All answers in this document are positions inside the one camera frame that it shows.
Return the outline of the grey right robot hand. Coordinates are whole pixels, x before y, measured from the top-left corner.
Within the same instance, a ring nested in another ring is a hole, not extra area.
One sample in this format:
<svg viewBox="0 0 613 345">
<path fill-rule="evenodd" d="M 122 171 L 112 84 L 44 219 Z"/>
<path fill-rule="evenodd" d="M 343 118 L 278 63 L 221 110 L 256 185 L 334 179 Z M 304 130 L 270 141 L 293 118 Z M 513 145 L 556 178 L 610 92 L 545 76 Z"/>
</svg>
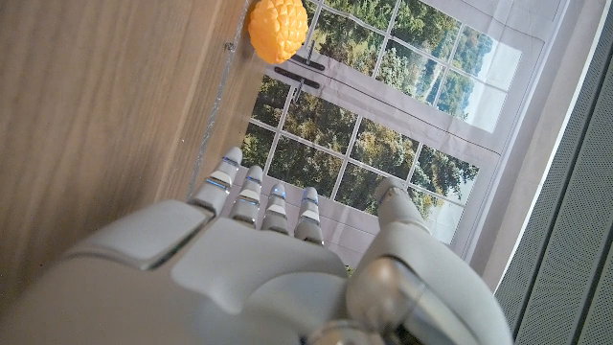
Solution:
<svg viewBox="0 0 613 345">
<path fill-rule="evenodd" d="M 287 223 L 229 149 L 185 202 L 164 200 L 75 244 L 7 310 L 5 344 L 509 344 L 481 277 L 393 179 L 353 272 L 324 245 L 315 189 Z"/>
</svg>

